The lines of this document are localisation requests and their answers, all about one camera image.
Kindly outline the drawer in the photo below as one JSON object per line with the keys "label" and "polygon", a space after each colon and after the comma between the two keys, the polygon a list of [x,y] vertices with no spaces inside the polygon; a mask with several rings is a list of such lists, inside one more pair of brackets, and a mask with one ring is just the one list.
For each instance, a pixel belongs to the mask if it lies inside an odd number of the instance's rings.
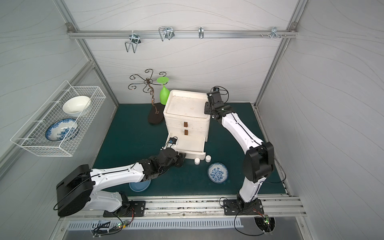
{"label": "drawer", "polygon": [[[178,138],[175,145],[169,144],[169,138],[171,137]],[[206,158],[206,152],[204,151],[205,142],[204,137],[169,133],[165,148],[172,148],[179,153],[185,153],[186,159],[194,160],[195,158],[199,158],[200,160],[204,160]]]}

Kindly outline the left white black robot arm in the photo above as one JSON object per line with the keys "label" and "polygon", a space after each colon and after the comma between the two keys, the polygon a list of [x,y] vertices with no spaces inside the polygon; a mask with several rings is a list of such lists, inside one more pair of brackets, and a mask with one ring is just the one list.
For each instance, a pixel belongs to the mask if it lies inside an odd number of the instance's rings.
{"label": "left white black robot arm", "polygon": [[166,148],[156,156],[128,166],[90,169],[89,165],[81,165],[57,184],[54,210],[59,217],[68,217],[82,210],[104,211],[108,216],[128,216],[134,209],[133,202],[128,200],[125,193],[112,193],[107,189],[151,181],[172,167],[182,167],[185,158],[185,153]]}

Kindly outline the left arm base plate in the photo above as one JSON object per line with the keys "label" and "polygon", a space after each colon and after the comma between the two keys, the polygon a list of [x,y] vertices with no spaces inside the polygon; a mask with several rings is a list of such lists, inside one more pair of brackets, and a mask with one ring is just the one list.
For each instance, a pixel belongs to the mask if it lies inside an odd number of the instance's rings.
{"label": "left arm base plate", "polygon": [[145,201],[128,201],[114,212],[104,211],[104,218],[125,218],[125,217],[143,217],[145,213],[146,202]]}

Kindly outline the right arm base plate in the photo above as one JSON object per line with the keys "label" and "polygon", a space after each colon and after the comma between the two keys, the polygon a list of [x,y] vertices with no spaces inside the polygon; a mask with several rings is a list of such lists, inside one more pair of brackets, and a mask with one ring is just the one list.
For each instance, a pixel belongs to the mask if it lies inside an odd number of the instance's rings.
{"label": "right arm base plate", "polygon": [[260,199],[255,199],[249,203],[243,203],[241,200],[224,200],[223,207],[226,216],[263,216],[265,214]]}

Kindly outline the white paint can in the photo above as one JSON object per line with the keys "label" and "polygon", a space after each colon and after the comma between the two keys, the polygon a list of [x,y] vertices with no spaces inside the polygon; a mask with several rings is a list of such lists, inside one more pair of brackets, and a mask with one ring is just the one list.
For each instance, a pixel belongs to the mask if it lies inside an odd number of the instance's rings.
{"label": "white paint can", "polygon": [[209,156],[209,155],[206,155],[205,161],[206,161],[207,163],[210,163],[211,160],[212,160],[212,157]]}
{"label": "white paint can", "polygon": [[195,158],[195,159],[194,159],[194,163],[195,163],[195,165],[199,165],[200,162],[201,162],[201,160],[200,160],[199,158]]}

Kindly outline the white three-drawer cabinet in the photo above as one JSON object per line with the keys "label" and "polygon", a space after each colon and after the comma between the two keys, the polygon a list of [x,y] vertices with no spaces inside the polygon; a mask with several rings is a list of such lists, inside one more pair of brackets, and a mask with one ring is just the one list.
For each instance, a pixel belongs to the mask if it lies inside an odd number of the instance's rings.
{"label": "white three-drawer cabinet", "polygon": [[207,142],[211,120],[204,114],[207,101],[204,93],[172,90],[164,109],[168,134],[200,136]]}

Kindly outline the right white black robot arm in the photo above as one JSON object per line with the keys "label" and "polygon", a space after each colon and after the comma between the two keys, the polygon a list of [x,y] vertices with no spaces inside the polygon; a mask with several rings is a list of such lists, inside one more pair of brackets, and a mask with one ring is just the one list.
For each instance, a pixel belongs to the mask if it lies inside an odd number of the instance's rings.
{"label": "right white black robot arm", "polygon": [[245,179],[237,195],[239,207],[245,208],[256,202],[263,183],[275,170],[274,146],[252,133],[233,108],[222,100],[220,87],[213,87],[207,98],[204,113],[227,129],[245,154],[242,165]]}

